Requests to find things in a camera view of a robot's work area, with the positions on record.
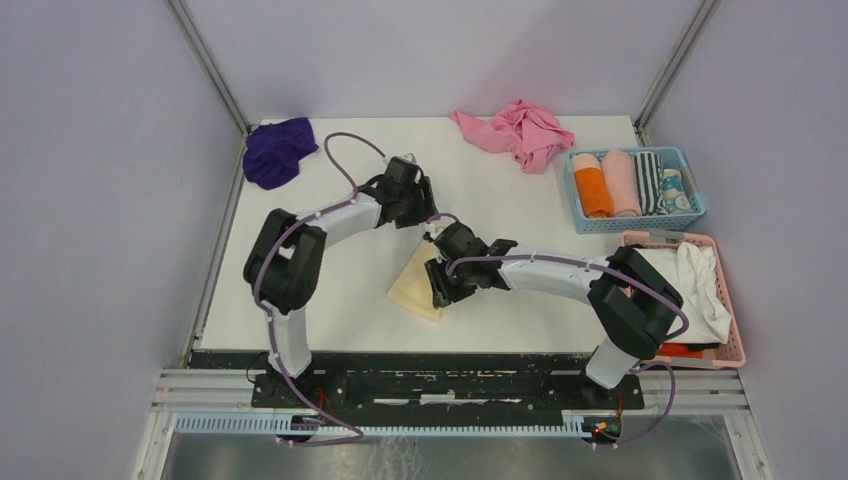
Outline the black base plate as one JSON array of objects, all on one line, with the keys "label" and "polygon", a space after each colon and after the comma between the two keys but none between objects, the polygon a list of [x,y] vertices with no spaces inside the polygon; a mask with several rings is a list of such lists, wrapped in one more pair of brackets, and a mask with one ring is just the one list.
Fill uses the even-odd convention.
[{"label": "black base plate", "polygon": [[294,409],[313,402],[331,414],[298,415],[297,428],[344,421],[368,427],[554,427],[562,413],[621,415],[642,410],[633,374],[607,390],[585,374],[585,354],[458,354],[316,352],[287,385],[265,351],[195,352],[191,369],[256,374],[251,404]]}]

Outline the white cloth in basket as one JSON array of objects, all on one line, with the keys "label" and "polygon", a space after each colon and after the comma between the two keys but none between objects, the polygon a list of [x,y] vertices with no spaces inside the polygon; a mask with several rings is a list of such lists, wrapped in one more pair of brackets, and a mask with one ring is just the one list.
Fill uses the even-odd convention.
[{"label": "white cloth in basket", "polygon": [[681,310],[687,316],[689,326],[672,342],[725,344],[732,316],[718,297],[714,249],[682,243],[677,248],[637,248],[636,251],[683,299]]}]

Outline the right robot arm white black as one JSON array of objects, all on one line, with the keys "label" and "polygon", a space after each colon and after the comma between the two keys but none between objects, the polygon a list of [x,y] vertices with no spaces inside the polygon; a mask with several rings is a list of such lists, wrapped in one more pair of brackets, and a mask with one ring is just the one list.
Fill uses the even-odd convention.
[{"label": "right robot arm white black", "polygon": [[424,239],[437,250],[425,264],[437,309],[481,289],[547,293],[593,309],[606,336],[577,382],[591,408],[606,406],[626,375],[690,326],[677,288],[633,247],[608,257],[565,256],[508,239],[487,244],[459,221],[427,224]]}]

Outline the pink crumpled towel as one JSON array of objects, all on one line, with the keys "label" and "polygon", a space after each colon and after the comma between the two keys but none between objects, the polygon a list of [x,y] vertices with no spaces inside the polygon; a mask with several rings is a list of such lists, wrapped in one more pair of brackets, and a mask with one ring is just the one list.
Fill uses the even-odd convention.
[{"label": "pink crumpled towel", "polygon": [[576,140],[547,109],[525,100],[508,104],[488,120],[458,110],[449,118],[465,141],[488,153],[510,153],[526,174],[543,174]]}]

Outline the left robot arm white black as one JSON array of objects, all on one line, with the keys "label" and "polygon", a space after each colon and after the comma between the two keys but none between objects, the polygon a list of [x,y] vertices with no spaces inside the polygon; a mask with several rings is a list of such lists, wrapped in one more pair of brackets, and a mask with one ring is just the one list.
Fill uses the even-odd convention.
[{"label": "left robot arm white black", "polygon": [[253,300],[264,312],[271,366],[282,373],[278,396],[293,407],[313,397],[306,305],[319,282],[325,251],[359,233],[392,225],[415,227],[436,214],[428,176],[410,156],[394,156],[378,174],[341,200],[295,215],[274,209],[266,217],[243,268]]}]

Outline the light pink rolled towel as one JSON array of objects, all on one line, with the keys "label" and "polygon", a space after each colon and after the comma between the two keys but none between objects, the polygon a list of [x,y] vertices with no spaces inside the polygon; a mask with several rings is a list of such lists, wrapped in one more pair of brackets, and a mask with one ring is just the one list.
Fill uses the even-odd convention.
[{"label": "light pink rolled towel", "polygon": [[609,150],[601,159],[600,166],[612,201],[614,215],[617,217],[642,216],[633,159],[622,150]]}]

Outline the pink plastic basket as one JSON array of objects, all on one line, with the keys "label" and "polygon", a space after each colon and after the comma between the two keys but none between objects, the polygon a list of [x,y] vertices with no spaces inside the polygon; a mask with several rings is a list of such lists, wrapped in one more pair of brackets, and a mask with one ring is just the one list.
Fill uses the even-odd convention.
[{"label": "pink plastic basket", "polygon": [[683,299],[689,320],[656,358],[679,367],[740,368],[746,362],[716,242],[707,235],[626,231],[623,246],[644,254]]}]

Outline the orange rolled towel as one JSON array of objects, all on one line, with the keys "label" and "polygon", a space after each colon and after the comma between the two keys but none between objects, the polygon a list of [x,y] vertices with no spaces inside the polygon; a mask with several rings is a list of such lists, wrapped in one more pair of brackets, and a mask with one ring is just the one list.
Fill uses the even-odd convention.
[{"label": "orange rolled towel", "polygon": [[612,217],[613,203],[597,157],[582,153],[573,156],[571,163],[583,214],[587,218]]}]

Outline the yellow towel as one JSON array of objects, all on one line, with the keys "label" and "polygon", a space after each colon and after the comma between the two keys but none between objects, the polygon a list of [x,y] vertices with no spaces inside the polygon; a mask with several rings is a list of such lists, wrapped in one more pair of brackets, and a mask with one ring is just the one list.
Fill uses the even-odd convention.
[{"label": "yellow towel", "polygon": [[440,323],[443,312],[433,306],[433,294],[425,268],[438,250],[429,242],[421,241],[410,260],[388,290],[387,298],[397,307],[431,323]]}]

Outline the purple towel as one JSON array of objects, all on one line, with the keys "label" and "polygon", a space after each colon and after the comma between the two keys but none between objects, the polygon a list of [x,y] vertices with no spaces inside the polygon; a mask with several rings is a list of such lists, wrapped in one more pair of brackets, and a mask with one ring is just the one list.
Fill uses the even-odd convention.
[{"label": "purple towel", "polygon": [[317,150],[306,117],[260,125],[247,137],[242,159],[245,179],[264,190],[282,187],[299,175],[300,161]]}]

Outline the green white striped towel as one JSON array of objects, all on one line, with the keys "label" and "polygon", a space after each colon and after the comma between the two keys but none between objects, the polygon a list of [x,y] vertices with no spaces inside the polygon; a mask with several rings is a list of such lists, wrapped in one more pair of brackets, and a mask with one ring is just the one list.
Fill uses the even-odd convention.
[{"label": "green white striped towel", "polygon": [[643,216],[665,215],[663,200],[663,168],[659,155],[640,151],[633,156],[636,189]]}]

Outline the aluminium frame rails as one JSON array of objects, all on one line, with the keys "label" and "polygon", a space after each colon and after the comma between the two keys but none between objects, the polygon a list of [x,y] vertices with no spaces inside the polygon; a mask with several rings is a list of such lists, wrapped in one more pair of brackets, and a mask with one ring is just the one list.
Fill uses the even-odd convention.
[{"label": "aluminium frame rails", "polygon": [[[700,420],[720,417],[728,431],[731,458],[744,479],[771,479],[769,460],[752,417],[739,374],[734,370],[678,370],[670,379],[665,371],[648,370],[640,376],[645,402],[641,415],[662,413],[664,401],[673,395],[671,414]],[[180,413],[285,413],[313,415],[299,407],[256,408],[251,400],[255,388],[241,370],[166,369],[158,380],[149,417],[130,476],[158,479],[162,476],[177,415]],[[552,420],[535,420],[527,426],[552,426],[565,416],[592,417],[588,410],[557,410]],[[430,426],[460,426],[451,420],[436,420]],[[463,426],[485,426],[480,420]],[[492,426],[510,425],[500,419]]]}]

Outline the orange cloth in basket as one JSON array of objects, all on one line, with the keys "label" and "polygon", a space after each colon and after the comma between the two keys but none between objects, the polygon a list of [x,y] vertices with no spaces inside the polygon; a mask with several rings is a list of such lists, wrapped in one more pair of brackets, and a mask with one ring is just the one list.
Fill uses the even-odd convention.
[{"label": "orange cloth in basket", "polygon": [[702,359],[703,352],[693,350],[691,346],[687,344],[665,343],[658,350],[657,356],[673,359]]}]

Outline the teal patterned towel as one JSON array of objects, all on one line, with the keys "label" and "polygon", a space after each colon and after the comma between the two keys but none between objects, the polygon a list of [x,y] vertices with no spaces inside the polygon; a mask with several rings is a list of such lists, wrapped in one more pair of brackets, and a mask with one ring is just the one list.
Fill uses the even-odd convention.
[{"label": "teal patterned towel", "polygon": [[682,173],[676,169],[664,169],[662,174],[662,200],[667,214],[691,214],[692,204],[685,192]]}]

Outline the blue plastic basket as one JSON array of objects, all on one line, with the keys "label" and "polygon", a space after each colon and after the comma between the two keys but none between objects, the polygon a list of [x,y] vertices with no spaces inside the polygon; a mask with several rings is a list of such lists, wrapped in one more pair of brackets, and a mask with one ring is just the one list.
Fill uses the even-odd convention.
[{"label": "blue plastic basket", "polygon": [[688,168],[687,162],[683,153],[676,147],[648,147],[648,148],[625,148],[617,149],[626,152],[631,158],[640,151],[654,152],[661,157],[662,168],[676,169],[682,173],[682,181],[685,192],[692,204],[694,212],[691,214],[665,214],[653,216],[639,217],[617,217],[614,215],[609,218],[587,218],[581,210],[581,202],[578,196],[577,187],[574,179],[574,171],[571,163],[573,156],[590,153],[597,157],[599,161],[609,150],[571,150],[566,154],[565,167],[563,173],[563,181],[565,193],[563,201],[567,205],[567,209],[571,212],[575,230],[579,234],[599,234],[599,233],[617,233],[625,230],[649,230],[649,229],[664,229],[671,231],[683,231],[688,225],[696,221],[705,213],[705,205],[702,202],[700,192],[695,184],[691,171]]}]

